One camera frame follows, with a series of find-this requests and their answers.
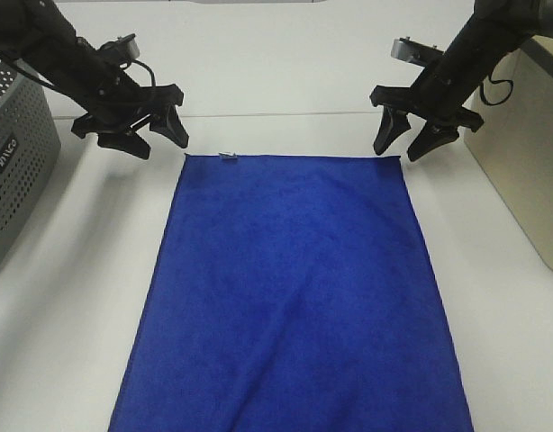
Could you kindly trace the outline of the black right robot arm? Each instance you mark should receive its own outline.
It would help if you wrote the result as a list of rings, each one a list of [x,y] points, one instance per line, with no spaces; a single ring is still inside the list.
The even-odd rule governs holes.
[[[408,87],[376,86],[370,101],[383,115],[373,143],[382,155],[411,125],[409,114],[424,119],[419,135],[407,149],[416,161],[458,139],[459,128],[478,131],[480,114],[465,108],[468,97],[483,91],[483,83],[509,53],[530,38],[553,39],[553,1],[476,1],[473,13],[446,50],[410,38],[394,40],[391,56],[421,67]]]

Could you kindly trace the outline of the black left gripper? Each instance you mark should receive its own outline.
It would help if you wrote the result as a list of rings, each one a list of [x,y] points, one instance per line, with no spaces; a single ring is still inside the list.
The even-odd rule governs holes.
[[[100,148],[148,160],[150,145],[134,133],[138,129],[136,125],[144,122],[150,124],[152,132],[178,147],[188,146],[189,135],[177,115],[184,94],[175,84],[139,86],[127,78],[109,91],[80,89],[71,97],[86,109],[86,114],[73,122],[71,131],[80,138],[99,133]]]

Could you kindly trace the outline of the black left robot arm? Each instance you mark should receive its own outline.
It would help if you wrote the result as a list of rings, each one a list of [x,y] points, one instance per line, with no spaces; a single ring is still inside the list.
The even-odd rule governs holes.
[[[148,159],[142,127],[182,149],[189,135],[177,115],[184,99],[177,85],[141,86],[127,74],[139,55],[132,34],[94,48],[52,1],[0,1],[0,59],[85,109],[71,129],[79,138],[94,133],[101,148]]]

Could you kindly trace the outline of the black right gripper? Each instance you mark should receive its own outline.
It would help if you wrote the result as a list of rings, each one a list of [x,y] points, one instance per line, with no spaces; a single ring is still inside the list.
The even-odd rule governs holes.
[[[417,161],[431,151],[456,141],[462,126],[478,131],[484,120],[477,112],[463,107],[477,84],[449,76],[437,62],[430,63],[409,87],[377,85],[370,95],[374,106],[383,105],[383,115],[373,143],[375,153],[385,153],[411,125],[408,113],[427,120],[407,149],[410,161]]]

